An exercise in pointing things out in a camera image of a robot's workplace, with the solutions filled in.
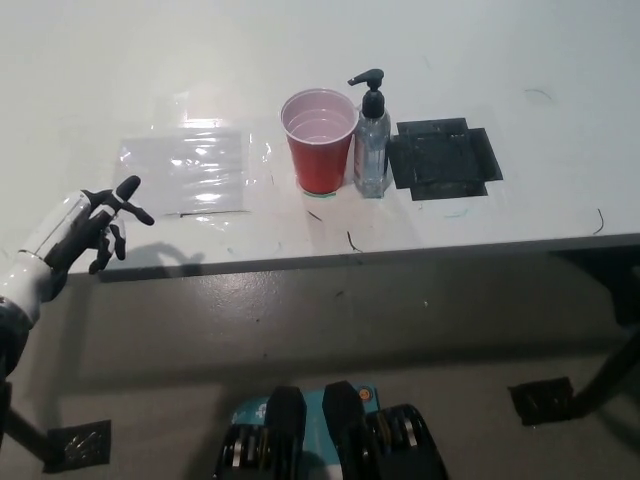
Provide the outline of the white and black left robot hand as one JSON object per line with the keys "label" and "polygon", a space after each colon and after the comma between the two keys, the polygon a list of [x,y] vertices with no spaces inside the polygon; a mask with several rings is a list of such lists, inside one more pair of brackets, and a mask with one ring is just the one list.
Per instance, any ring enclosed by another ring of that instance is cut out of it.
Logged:
{"label": "white and black left robot hand", "polygon": [[42,260],[55,274],[68,272],[87,250],[97,252],[89,266],[91,274],[104,270],[113,257],[124,260],[126,231],[119,213],[128,212],[147,226],[155,223],[149,213],[131,202],[140,184],[141,179],[131,175],[113,189],[80,190],[69,195],[21,250]]}

